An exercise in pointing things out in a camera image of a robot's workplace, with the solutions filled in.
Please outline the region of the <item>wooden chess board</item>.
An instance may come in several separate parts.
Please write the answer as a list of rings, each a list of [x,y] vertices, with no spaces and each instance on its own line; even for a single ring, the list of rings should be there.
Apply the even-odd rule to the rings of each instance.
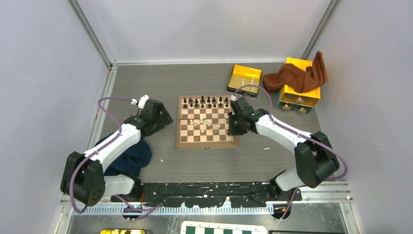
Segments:
[[[231,112],[229,95],[179,96],[177,148],[237,147],[237,137],[227,139]]]

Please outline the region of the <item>gold metal tin tray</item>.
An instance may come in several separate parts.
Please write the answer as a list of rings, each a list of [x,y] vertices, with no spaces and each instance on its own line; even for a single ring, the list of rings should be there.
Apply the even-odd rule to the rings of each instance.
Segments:
[[[262,76],[263,71],[260,69],[234,64],[226,85],[226,91],[232,94],[242,86],[260,86]],[[245,88],[241,88],[237,94],[245,97],[257,98],[259,88],[247,86]]]

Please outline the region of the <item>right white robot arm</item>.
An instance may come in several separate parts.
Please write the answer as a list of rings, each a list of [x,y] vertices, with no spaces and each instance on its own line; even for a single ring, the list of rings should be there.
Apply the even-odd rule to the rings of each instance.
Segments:
[[[283,200],[291,189],[317,187],[335,173],[340,165],[337,156],[330,151],[326,134],[300,131],[278,121],[264,109],[254,110],[244,97],[230,97],[230,136],[253,132],[268,137],[294,154],[295,168],[286,170],[271,179],[270,193],[276,200]]]

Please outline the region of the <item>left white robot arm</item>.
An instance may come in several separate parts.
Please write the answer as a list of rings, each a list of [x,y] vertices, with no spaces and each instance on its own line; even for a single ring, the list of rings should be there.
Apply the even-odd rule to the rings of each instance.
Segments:
[[[77,201],[91,207],[104,197],[124,195],[130,201],[137,201],[142,195],[137,176],[127,172],[105,175],[105,172],[129,148],[172,124],[173,119],[161,101],[147,95],[127,101],[137,106],[136,115],[123,123],[117,122],[117,131],[93,148],[83,153],[74,151],[67,157],[60,190],[69,196],[79,214],[85,209],[80,210]]]

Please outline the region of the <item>green checkered calibration board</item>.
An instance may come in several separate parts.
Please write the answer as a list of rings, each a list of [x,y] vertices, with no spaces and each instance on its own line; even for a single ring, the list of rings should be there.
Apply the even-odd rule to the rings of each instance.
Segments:
[[[184,221],[181,234],[267,234],[264,226]]]

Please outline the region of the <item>yellow drawer box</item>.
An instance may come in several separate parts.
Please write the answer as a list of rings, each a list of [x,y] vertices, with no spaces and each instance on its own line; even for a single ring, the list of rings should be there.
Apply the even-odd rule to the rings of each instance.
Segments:
[[[297,93],[285,85],[277,92],[276,108],[299,114],[310,113],[321,98],[320,87],[306,93]]]

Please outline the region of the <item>dark blue cloth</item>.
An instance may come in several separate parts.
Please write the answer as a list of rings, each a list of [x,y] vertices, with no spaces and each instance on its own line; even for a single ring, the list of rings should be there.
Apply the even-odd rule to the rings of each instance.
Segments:
[[[117,158],[110,157],[110,159],[113,159],[113,162],[106,168],[104,176],[123,174],[139,177],[141,169],[150,163],[152,151],[145,140],[142,139],[136,144],[126,147],[131,141],[123,141],[123,138],[123,136],[118,138],[104,148],[105,150],[111,150],[112,154],[119,153]]]

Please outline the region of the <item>brown cloth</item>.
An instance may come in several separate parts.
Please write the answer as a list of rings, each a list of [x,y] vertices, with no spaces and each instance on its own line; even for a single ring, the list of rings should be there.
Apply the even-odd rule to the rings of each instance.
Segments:
[[[312,65],[305,70],[291,63],[285,63],[277,73],[266,74],[263,77],[264,88],[270,94],[285,85],[293,87],[297,93],[306,93],[321,87],[327,81],[328,75],[321,51],[317,51]]]

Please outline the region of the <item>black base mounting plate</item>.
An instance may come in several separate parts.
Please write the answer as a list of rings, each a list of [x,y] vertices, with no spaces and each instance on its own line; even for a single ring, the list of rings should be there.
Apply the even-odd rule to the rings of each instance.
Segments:
[[[165,182],[140,183],[122,198],[131,202],[143,202],[153,207],[162,203],[167,208],[222,207],[229,201],[231,208],[265,207],[267,202],[301,200],[295,189],[282,191],[274,182]]]

